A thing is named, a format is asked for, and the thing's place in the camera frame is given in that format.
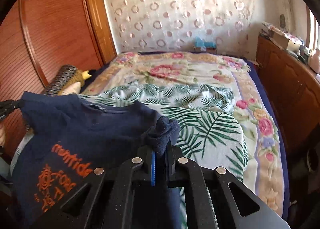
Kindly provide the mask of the person's left hand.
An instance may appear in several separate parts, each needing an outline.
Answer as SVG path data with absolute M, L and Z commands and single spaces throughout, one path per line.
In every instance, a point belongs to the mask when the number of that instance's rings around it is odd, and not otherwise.
M 0 146 L 3 147 L 5 144 L 5 126 L 1 123 L 0 124 Z

